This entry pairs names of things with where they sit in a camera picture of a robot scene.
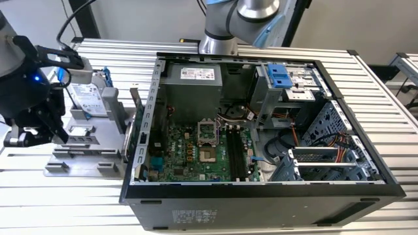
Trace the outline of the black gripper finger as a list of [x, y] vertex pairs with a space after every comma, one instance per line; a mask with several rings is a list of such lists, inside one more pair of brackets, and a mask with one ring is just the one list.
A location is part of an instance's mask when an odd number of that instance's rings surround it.
[[62, 121], [62, 116], [66, 114], [63, 93], [50, 93], [47, 99], [36, 105], [35, 114], [39, 118], [36, 131], [42, 143], [66, 144], [70, 137]]
[[31, 131], [26, 131], [24, 127], [19, 127], [12, 119], [7, 120], [6, 124], [11, 127], [3, 140], [6, 147], [32, 147], [47, 144], [52, 140], [54, 135], [50, 130], [38, 128], [38, 133], [34, 134]]

